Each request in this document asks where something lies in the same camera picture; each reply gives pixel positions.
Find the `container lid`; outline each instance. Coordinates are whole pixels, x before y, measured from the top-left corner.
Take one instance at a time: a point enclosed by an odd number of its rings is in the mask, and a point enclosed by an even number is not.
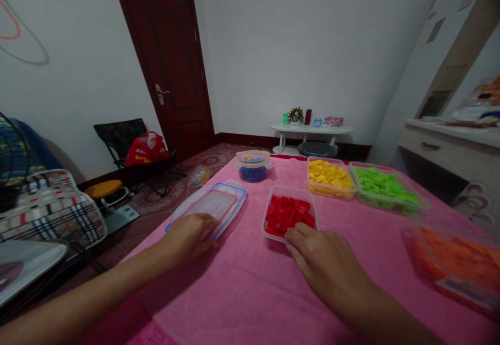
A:
[[[236,195],[220,190],[210,190],[194,203],[181,217],[195,213],[207,213],[216,219],[223,219],[231,206],[237,201]]]
[[[201,189],[177,207],[172,214],[173,220],[167,225],[165,232],[168,232],[172,224],[183,216],[208,213],[219,219],[220,224],[212,232],[203,233],[201,239],[210,237],[216,240],[236,217],[246,196],[247,192],[240,183],[232,180],[225,183],[218,182],[206,192]]]
[[[269,152],[251,150],[243,151],[236,155],[236,168],[260,168],[265,166],[266,168],[272,167],[272,162],[269,157]]]

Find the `plastic container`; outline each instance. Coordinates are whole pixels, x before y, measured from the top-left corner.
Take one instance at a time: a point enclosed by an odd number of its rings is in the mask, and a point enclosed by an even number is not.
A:
[[[309,178],[309,164],[316,160],[323,160],[334,166],[342,168],[349,175],[349,178],[353,183],[352,190],[311,181],[311,179]],[[307,188],[309,189],[310,192],[314,194],[331,196],[333,198],[340,198],[345,200],[352,200],[354,198],[354,195],[358,191],[356,187],[356,182],[354,181],[353,177],[350,174],[350,169],[346,167],[341,160],[329,159],[326,157],[312,157],[312,156],[309,156],[307,158]]]
[[[264,210],[264,216],[262,217],[262,233],[265,237],[264,238],[265,245],[268,248],[270,248],[273,251],[287,252],[285,245],[288,243],[288,241],[286,239],[276,237],[276,236],[271,235],[271,234],[266,232],[267,223],[268,223],[266,220],[267,209],[269,208],[269,205],[271,204],[271,198],[273,195],[286,196],[287,198],[299,199],[299,200],[309,202],[311,204],[311,208],[308,211],[308,213],[313,215],[315,218],[314,228],[316,230],[321,230],[320,226],[319,226],[318,214],[316,213],[316,205],[314,203],[314,196],[308,190],[296,189],[296,188],[291,188],[291,187],[281,186],[281,185],[273,186],[271,188],[271,191],[269,192],[269,199],[267,200],[267,205],[266,205],[266,208]]]
[[[429,237],[429,231],[439,240]],[[500,320],[500,242],[426,223],[420,223],[403,236],[416,272],[434,288]],[[451,246],[443,247],[442,240]]]
[[[396,169],[358,162],[350,162],[349,166],[351,167],[351,173],[356,182],[356,186],[358,186],[357,196],[360,203],[405,216],[413,215],[418,213],[419,211],[431,208],[427,199],[420,195],[419,192],[408,182],[408,180]],[[377,168],[381,173],[395,174],[397,182],[401,184],[406,191],[417,195],[419,204],[405,202],[399,199],[390,198],[363,190],[363,187],[359,183],[358,175],[356,174],[356,168],[362,168],[363,170],[366,170],[367,168]]]
[[[243,151],[236,155],[235,168],[245,182],[261,182],[267,178],[267,170],[272,168],[271,158],[266,151]]]
[[[186,199],[172,214],[173,220],[167,225],[165,232],[168,232],[172,224],[181,217],[195,213],[208,213],[219,219],[220,224],[210,235],[202,235],[202,239],[210,236],[211,239],[217,240],[234,220],[247,196],[245,189],[228,184],[228,182],[216,183],[206,192],[201,189]]]

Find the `tabletop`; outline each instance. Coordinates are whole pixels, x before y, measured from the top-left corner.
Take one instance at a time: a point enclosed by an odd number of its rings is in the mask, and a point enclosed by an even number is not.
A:
[[[283,125],[283,124],[273,124],[271,129],[280,131],[290,131],[290,132],[300,132],[300,133],[311,133],[311,134],[349,134],[354,131],[351,127],[346,126],[331,126],[331,127],[319,127],[315,128],[310,125]]]
[[[103,324],[100,339],[105,338],[102,333],[109,337],[117,328],[135,325],[140,328],[129,330],[133,343],[152,338],[168,344],[362,342],[311,291],[289,255],[266,248],[261,223],[271,187],[281,184],[307,189],[307,162],[274,156],[271,161],[274,167],[260,183],[242,182],[234,161],[211,178],[210,187],[231,179],[248,191],[240,213],[219,239],[219,250],[145,287]],[[410,182],[432,206],[423,215],[426,220],[480,232]],[[408,218],[356,200],[315,195],[315,203],[321,229],[342,234],[368,275],[446,343],[494,343],[500,333],[497,323],[416,276],[402,237],[409,227]],[[127,258],[157,242],[169,222],[166,219]]]

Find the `wooden door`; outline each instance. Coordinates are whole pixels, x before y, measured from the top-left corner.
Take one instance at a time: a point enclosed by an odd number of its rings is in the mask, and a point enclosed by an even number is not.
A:
[[[120,1],[168,149],[185,160],[210,148],[214,128],[194,1]]]

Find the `wrist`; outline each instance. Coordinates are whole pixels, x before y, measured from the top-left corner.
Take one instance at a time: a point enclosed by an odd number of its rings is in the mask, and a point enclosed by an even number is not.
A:
[[[144,257],[144,264],[153,278],[158,278],[177,265],[176,258],[169,250],[158,247],[156,244],[144,250],[141,254]]]

